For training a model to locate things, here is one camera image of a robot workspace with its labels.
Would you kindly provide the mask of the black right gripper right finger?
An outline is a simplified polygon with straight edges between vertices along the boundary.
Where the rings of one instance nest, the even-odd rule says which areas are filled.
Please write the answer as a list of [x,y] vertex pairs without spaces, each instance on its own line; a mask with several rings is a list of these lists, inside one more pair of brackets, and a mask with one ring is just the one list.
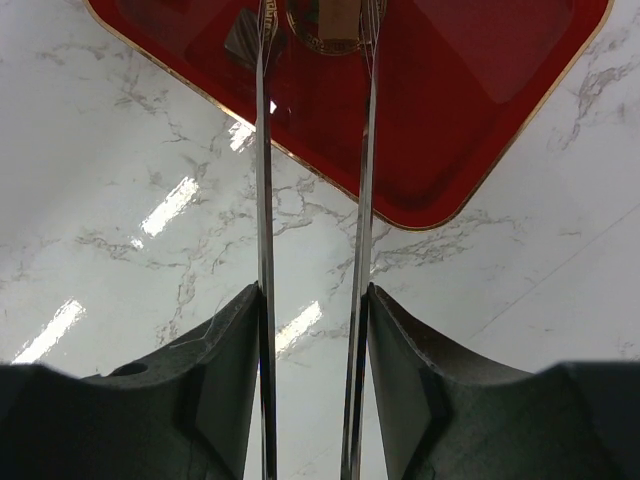
[[528,373],[479,355],[368,290],[368,342],[392,479],[635,479],[639,365]]

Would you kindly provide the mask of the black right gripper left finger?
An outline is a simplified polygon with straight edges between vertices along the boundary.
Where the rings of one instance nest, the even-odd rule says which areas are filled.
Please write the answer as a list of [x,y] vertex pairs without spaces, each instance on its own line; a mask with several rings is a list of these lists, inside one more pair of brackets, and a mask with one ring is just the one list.
[[5,479],[239,479],[258,366],[258,288],[112,373],[1,368]]

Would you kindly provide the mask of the metal tongs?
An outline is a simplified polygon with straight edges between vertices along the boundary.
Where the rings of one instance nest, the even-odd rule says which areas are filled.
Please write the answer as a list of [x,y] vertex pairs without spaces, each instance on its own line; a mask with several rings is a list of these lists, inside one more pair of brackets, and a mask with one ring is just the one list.
[[[277,22],[277,5],[262,1],[273,9]],[[369,97],[366,103],[358,217],[354,257],[354,280],[349,324],[349,346],[346,369],[344,420],[342,428],[340,476],[358,479],[361,476],[361,439],[363,418],[363,391],[366,371],[367,327],[369,320],[368,286],[370,282],[372,252],[373,192],[376,147],[376,113],[378,92],[378,39],[382,22],[381,7],[376,1],[361,1],[359,39],[369,77]],[[270,74],[276,57],[272,43],[267,68],[259,63],[255,69],[256,98],[256,194],[259,287],[259,347],[260,347],[260,400],[262,476],[277,476],[277,409],[276,409],[276,354],[275,354],[275,301],[274,251],[272,208],[272,158],[270,131]]]

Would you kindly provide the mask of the brown rectangular chocolate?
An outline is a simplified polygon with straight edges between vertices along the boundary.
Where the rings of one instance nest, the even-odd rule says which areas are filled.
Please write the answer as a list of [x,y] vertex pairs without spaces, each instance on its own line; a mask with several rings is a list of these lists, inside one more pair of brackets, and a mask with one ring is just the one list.
[[319,38],[321,40],[358,40],[360,14],[360,0],[320,0]]

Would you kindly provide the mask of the dark square chocolate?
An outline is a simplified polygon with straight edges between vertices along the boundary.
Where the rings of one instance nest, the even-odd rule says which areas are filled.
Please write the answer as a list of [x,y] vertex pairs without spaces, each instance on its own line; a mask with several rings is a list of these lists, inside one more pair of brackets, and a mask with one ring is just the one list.
[[272,43],[277,31],[273,9],[262,5],[257,12],[242,8],[226,39],[226,50],[247,68],[259,63],[267,68]]

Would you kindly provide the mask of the red lacquer tray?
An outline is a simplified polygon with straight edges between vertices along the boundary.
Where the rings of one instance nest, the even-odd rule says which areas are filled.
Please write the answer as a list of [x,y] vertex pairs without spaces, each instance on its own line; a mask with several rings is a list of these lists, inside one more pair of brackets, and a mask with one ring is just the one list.
[[405,230],[453,218],[612,10],[609,1],[384,1],[378,76],[356,42],[317,35],[313,1],[279,1],[273,144],[349,195],[375,98],[373,204]]

